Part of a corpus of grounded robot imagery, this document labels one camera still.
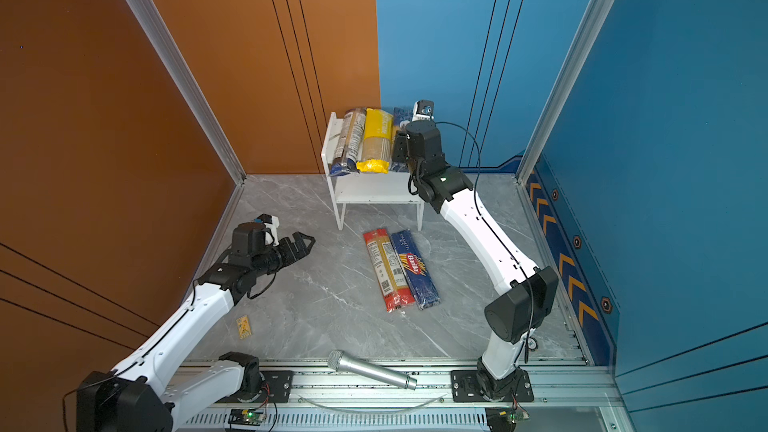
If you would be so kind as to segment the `blue Ankara spaghetti bag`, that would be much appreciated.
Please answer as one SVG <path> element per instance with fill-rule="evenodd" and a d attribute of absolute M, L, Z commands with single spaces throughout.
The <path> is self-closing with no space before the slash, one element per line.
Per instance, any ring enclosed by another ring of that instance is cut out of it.
<path fill-rule="evenodd" d="M 411 122 L 412 111 L 393 109 L 391 172 L 407 172 L 407 137 L 405 127 Z"/>

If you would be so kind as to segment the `yellow Pastatime spaghetti bag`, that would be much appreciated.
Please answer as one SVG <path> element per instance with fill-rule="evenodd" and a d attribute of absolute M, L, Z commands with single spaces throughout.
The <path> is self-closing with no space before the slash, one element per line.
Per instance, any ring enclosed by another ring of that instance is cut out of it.
<path fill-rule="evenodd" d="M 364 134 L 356 163 L 359 172 L 383 174 L 389 172 L 392 132 L 392 114 L 381 109 L 366 109 Z"/>

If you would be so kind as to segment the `clear labelled spaghetti bag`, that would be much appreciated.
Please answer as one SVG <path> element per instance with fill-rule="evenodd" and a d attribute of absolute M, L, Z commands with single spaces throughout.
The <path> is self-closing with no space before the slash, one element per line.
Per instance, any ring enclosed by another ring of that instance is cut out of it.
<path fill-rule="evenodd" d="M 331 162 L 331 177 L 357 172 L 358 154 L 363 140 L 365 123 L 366 110 L 364 108 L 351 109 L 344 115 Z"/>

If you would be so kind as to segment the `red-ended clear spaghetti bag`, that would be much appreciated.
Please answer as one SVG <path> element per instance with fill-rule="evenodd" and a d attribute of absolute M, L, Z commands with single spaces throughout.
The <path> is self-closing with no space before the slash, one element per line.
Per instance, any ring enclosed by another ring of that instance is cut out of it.
<path fill-rule="evenodd" d="M 390 235 L 385 228 L 379 228 L 363 234 L 386 310 L 407 307 L 415 303 L 415 298 L 407 283 L 400 258 L 395 252 Z"/>

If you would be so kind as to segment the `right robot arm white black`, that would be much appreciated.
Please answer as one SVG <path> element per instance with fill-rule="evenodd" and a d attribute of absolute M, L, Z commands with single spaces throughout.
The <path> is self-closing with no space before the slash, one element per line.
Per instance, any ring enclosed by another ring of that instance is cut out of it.
<path fill-rule="evenodd" d="M 447 162 L 434 121 L 409 122 L 395 143 L 409 168 L 409 192 L 459 232 L 497 293 L 484 308 L 491 336 L 477 363 L 479 393 L 488 401 L 518 401 L 530 383 L 519 362 L 528 360 L 529 340 L 552 311 L 559 275 L 538 266 L 493 219 L 477 183 Z"/>

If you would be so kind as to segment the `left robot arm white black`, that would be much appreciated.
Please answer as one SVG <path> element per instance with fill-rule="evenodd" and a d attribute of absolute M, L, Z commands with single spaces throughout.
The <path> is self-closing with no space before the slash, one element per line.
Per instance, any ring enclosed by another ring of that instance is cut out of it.
<path fill-rule="evenodd" d="M 175 431 L 220 399 L 246 402 L 268 395 L 257 357 L 228 352 L 178 385 L 170 381 L 189 353 L 262 276 L 307 257 L 316 242 L 301 232 L 276 239 L 257 227 L 236 239 L 194 285 L 190 296 L 140 347 L 108 372 L 90 373 L 73 390 L 78 431 Z"/>

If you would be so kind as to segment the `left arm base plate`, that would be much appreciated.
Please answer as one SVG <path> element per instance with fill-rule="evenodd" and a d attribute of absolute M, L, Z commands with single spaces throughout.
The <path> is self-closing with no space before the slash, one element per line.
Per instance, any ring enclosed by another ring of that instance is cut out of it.
<path fill-rule="evenodd" d="M 285 404 L 289 402 L 294 372 L 291 370 L 261 371 L 258 392 L 236 392 L 217 401 L 217 404 Z"/>

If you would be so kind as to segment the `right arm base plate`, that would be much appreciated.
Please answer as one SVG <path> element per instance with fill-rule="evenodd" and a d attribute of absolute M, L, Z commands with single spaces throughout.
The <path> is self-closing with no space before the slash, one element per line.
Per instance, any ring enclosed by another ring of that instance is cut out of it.
<path fill-rule="evenodd" d="M 529 374 L 516 368 L 504 379 L 495 379 L 485 370 L 453 370 L 450 372 L 454 402 L 517 402 L 535 400 Z"/>

